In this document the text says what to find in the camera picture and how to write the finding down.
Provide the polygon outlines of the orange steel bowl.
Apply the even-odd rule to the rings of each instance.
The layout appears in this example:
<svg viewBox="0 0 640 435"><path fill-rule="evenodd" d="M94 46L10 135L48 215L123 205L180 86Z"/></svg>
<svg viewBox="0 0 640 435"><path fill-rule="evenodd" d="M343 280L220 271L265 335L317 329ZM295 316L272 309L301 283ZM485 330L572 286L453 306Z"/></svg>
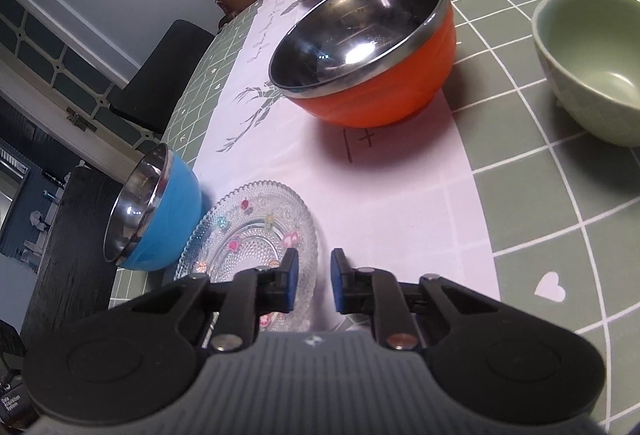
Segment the orange steel bowl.
<svg viewBox="0 0 640 435"><path fill-rule="evenodd" d="M433 101L456 47L451 0L322 0L280 40L268 75L323 122L381 127Z"/></svg>

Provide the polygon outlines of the green ceramic bowl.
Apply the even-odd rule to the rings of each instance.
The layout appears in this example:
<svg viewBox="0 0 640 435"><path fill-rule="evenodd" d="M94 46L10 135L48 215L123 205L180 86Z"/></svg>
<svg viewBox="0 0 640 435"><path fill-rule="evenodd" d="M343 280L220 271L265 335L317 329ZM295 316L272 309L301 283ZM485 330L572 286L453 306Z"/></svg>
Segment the green ceramic bowl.
<svg viewBox="0 0 640 435"><path fill-rule="evenodd" d="M543 0L536 53L562 107L618 147L639 146L639 1Z"/></svg>

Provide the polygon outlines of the clear glass plate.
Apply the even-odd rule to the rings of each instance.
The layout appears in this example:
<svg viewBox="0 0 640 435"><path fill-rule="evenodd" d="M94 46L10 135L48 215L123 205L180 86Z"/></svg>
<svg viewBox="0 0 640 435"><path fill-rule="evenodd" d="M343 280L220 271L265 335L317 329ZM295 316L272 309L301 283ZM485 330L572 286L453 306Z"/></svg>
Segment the clear glass plate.
<svg viewBox="0 0 640 435"><path fill-rule="evenodd" d="M317 281L317 233L308 207L285 184L250 182L218 201L186 242L175 278L206 273L213 282L230 281L241 270L279 266L288 249L298 254L294 311L270 313L259 325L269 331L305 331Z"/></svg>

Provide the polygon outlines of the blue steel bowl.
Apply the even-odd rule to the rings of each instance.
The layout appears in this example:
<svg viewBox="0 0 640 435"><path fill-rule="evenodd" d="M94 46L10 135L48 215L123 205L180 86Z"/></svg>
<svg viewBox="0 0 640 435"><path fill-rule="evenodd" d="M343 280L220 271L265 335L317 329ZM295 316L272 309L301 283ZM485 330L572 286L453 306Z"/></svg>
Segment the blue steel bowl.
<svg viewBox="0 0 640 435"><path fill-rule="evenodd" d="M198 178L160 143L119 191L104 233L105 262L148 273L164 269L178 261L204 213Z"/></svg>

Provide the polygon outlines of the black chair left side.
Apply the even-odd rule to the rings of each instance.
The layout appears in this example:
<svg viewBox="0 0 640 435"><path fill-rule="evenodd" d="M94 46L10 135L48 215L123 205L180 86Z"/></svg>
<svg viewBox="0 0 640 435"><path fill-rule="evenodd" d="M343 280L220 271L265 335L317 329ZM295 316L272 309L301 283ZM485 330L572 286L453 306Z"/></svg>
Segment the black chair left side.
<svg viewBox="0 0 640 435"><path fill-rule="evenodd" d="M153 134L163 135L213 40L213 34L204 28L175 20L125 88L108 96L110 110Z"/></svg>

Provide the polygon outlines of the green checked tablecloth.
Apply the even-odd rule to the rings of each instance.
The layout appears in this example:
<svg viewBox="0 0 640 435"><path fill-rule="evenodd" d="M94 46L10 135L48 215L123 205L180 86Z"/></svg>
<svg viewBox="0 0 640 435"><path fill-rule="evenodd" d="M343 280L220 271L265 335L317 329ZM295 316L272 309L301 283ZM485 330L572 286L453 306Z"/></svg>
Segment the green checked tablecloth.
<svg viewBox="0 0 640 435"><path fill-rule="evenodd" d="M597 346L608 375L594 418L613 434L639 422L639 153L588 134L539 64L543 0L452 0L457 32L446 99L470 162L497 297ZM194 167L222 86L259 7L216 38L165 139Z"/></svg>

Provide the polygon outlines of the white deer table runner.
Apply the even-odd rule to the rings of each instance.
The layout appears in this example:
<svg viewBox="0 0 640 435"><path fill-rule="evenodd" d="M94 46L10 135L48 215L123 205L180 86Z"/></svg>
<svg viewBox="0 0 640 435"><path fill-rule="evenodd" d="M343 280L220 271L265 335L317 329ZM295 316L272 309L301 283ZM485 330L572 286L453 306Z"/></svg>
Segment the white deer table runner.
<svg viewBox="0 0 640 435"><path fill-rule="evenodd" d="M352 265L382 268L400 281L436 273L497 297L480 197L444 97L407 122L349 129L321 122L269 85L274 47L307 9L302 0L258 8L194 163L202 186L219 199L270 179L303 199L319 244L312 329L340 321L330 282L337 247Z"/></svg>

